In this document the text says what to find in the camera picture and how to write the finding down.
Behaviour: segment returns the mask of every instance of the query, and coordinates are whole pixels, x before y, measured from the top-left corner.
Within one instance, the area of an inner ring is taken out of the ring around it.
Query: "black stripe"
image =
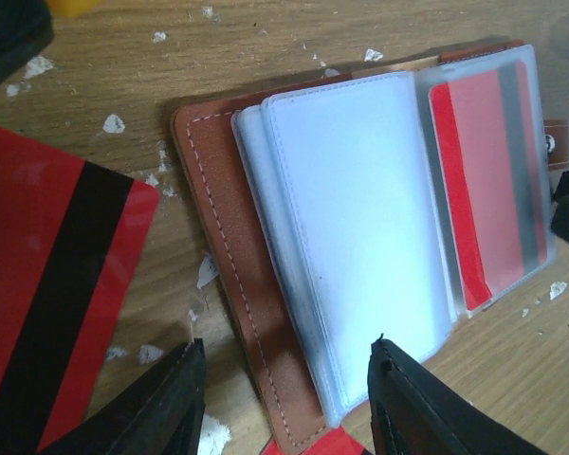
[[[85,163],[0,384],[0,454],[42,438],[133,180]]]
[[[535,230],[536,213],[531,190],[532,175],[527,163],[527,143],[524,137],[523,106],[519,76],[515,64],[502,66],[498,72],[504,105],[505,132],[510,156],[512,184],[521,236],[524,273],[540,265],[538,236]]]

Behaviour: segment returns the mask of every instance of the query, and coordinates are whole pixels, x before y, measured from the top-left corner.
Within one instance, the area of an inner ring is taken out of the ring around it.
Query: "card holder wallet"
[[[499,55],[520,44],[506,43],[488,51]],[[532,62],[531,48],[523,52]],[[484,52],[474,49],[471,53]],[[467,57],[467,52],[460,55]],[[385,323],[388,328],[392,326],[394,335],[399,334],[396,342],[405,341],[401,347],[414,358],[423,359],[445,341],[458,315],[471,314],[502,294],[499,288],[490,290],[490,297],[474,309],[464,299],[458,234],[452,227],[448,204],[450,192],[455,192],[456,187],[450,190],[446,186],[442,171],[445,166],[441,166],[437,152],[438,145],[445,142],[436,142],[430,100],[422,95],[419,83],[423,70],[452,60],[450,54],[434,55],[184,106],[174,115],[174,137],[184,170],[269,423],[284,453],[301,453],[324,434],[323,408],[328,423],[335,425],[366,397],[370,341],[358,351],[359,340],[346,344],[350,334],[364,337],[365,331],[364,324],[358,327],[346,323],[348,318],[361,320],[361,315],[368,315],[365,324],[378,330],[374,319],[386,313],[395,318],[400,313],[400,324],[392,324],[390,319]],[[530,64],[531,77],[534,70],[535,64]],[[393,71],[413,73],[384,75]],[[299,89],[310,90],[293,93]],[[353,90],[354,95],[346,94],[347,90]],[[331,97],[340,97],[353,108],[343,109],[346,112],[342,113],[343,104]],[[543,143],[543,137],[538,137],[543,133],[539,98],[531,102],[538,104],[538,111],[532,113],[537,119],[534,153],[539,155]],[[307,124],[295,119],[300,104],[308,109],[308,113],[300,111]],[[236,126],[233,130],[232,119]],[[385,131],[392,135],[386,137]],[[372,144],[383,146],[387,153],[367,154]],[[324,149],[317,153],[324,145],[330,147],[330,155],[340,153],[343,161],[331,162]],[[392,152],[398,145],[411,153]],[[298,146],[300,152],[291,153]],[[366,173],[364,179],[360,178],[362,172]],[[337,178],[325,179],[329,173]],[[262,205],[263,200],[269,203]],[[348,211],[354,217],[346,216]],[[546,208],[542,212],[544,219],[547,213]],[[271,235],[277,228],[282,236]],[[401,231],[404,236],[399,238],[396,234]],[[307,242],[300,232],[310,235],[312,242]],[[420,235],[419,240],[413,239],[412,234],[417,237],[417,233],[427,238]],[[550,248],[549,234],[544,235],[549,261],[554,249]],[[349,254],[331,243],[334,239],[342,241]],[[371,243],[371,239],[380,242]],[[281,264],[279,254],[286,258]],[[419,259],[423,254],[427,261]],[[404,262],[396,265],[395,257]],[[383,271],[382,264],[390,265],[387,271]],[[310,265],[315,267],[311,275]],[[417,278],[422,271],[427,280],[418,285],[410,277]],[[338,286],[337,293],[330,291],[329,283]],[[295,300],[291,299],[292,292],[299,292]],[[315,304],[316,295],[321,296],[321,304]],[[397,305],[389,305],[394,299]],[[326,305],[331,300],[343,302],[341,311]],[[421,337],[407,334],[414,324],[428,328],[428,337],[421,339],[423,332]],[[341,330],[346,327],[350,333]],[[379,335],[367,334],[367,339]],[[324,349],[325,337],[334,343],[328,351]],[[321,389],[320,402],[316,388]]]

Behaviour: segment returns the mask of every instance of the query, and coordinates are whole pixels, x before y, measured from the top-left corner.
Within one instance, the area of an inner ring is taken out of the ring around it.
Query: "brown leather cover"
[[[495,50],[510,45],[493,47]],[[475,52],[484,54],[483,49]],[[276,93],[439,64],[438,55],[179,109],[175,143],[216,258],[274,437],[288,455],[326,430],[303,351],[286,310],[230,126],[231,115]]]

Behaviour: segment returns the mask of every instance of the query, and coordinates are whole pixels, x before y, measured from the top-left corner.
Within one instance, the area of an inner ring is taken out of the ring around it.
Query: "yellow object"
[[[97,5],[100,0],[48,0],[50,10],[65,17],[76,17]]]

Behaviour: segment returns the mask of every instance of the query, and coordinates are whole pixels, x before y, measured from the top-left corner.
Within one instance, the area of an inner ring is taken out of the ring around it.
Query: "red card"
[[[431,108],[471,311],[547,259],[526,67],[437,85]]]
[[[0,453],[83,420],[158,202],[0,128]]]
[[[283,452],[272,441],[262,455],[283,455]],[[370,452],[339,427],[322,436],[303,455],[370,455]]]

